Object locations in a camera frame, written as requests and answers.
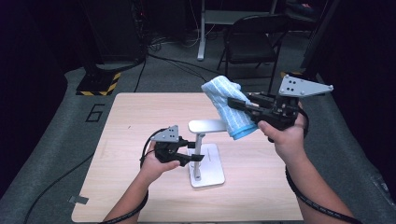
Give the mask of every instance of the forearm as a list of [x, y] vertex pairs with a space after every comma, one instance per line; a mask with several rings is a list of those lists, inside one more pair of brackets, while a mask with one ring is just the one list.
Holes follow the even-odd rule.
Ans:
[[[123, 216], [135, 210], [137, 206], [143, 202], [148, 190], [149, 183], [142, 176], [138, 175], [116, 205], [114, 205], [111, 211], [107, 214], [104, 221]], [[120, 223], [137, 223], [138, 217], [139, 213]]]
[[[301, 157], [298, 162], [286, 162], [291, 179], [297, 189], [309, 200], [337, 213], [353, 217], [347, 206], [324, 181], [312, 162]], [[305, 223], [345, 223], [309, 207], [298, 199]]]

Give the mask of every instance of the light wood tabletop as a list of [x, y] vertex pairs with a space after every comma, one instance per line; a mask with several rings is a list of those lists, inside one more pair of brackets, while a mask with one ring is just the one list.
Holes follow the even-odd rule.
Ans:
[[[195, 141], [188, 123], [219, 119], [204, 93], [120, 93], [76, 203], [75, 222], [102, 221], [139, 171], [147, 139], [161, 128], [178, 125], [179, 135]], [[164, 173], [149, 188], [141, 222], [226, 222], [302, 220], [286, 177], [285, 164], [260, 130], [234, 141], [226, 132], [208, 133], [225, 175], [222, 185], [193, 188], [189, 165]], [[182, 147], [179, 153], [186, 154]]]

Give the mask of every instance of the blue towel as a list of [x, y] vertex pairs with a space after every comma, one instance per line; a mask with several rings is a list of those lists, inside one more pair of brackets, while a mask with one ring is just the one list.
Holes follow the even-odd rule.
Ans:
[[231, 82], [227, 77], [219, 76], [206, 82], [201, 88], [218, 110], [221, 119], [226, 123], [227, 132], [233, 140], [245, 137], [258, 129], [249, 115], [227, 105], [228, 97], [243, 100], [251, 105], [246, 95], [240, 91], [239, 84]]

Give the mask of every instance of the chair backrest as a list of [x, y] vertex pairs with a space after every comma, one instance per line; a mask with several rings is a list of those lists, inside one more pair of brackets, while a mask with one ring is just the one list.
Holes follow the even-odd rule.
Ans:
[[247, 16], [236, 21], [230, 29], [231, 34], [285, 33], [290, 28], [290, 17], [285, 14]]

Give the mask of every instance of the gray carpet floor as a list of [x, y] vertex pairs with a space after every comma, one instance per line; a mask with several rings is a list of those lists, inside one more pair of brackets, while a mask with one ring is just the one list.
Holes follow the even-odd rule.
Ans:
[[[301, 71], [300, 64], [308, 45], [307, 34], [290, 33], [282, 47], [273, 92], [277, 91], [281, 71]], [[149, 53], [216, 70], [222, 53], [222, 37], [206, 42], [205, 59], [196, 60], [198, 45], [184, 47], [164, 43]], [[127, 65], [106, 64], [106, 69]], [[95, 151], [106, 118], [116, 95], [120, 92], [199, 92], [201, 85], [218, 74], [189, 66], [147, 58], [143, 64], [121, 73], [116, 89], [108, 96], [76, 95], [76, 87], [85, 75], [80, 68], [65, 74], [68, 90], [51, 124], [29, 160], [21, 168], [0, 201], [0, 223], [23, 223], [29, 208], [43, 190], [66, 172], [89, 158]], [[270, 74], [271, 65], [231, 66], [232, 77], [245, 74]], [[269, 79], [236, 80], [242, 91], [265, 91]], [[304, 109], [310, 118], [310, 133], [305, 147], [320, 173], [363, 223], [396, 223], [396, 206], [381, 188], [381, 175], [368, 162], [359, 144], [349, 132], [330, 94], [304, 98]], [[86, 122], [92, 108], [101, 111], [97, 122]], [[73, 223], [74, 208], [68, 199], [78, 195], [91, 160], [60, 179], [36, 202], [27, 223]], [[303, 223], [302, 221], [264, 223]]]

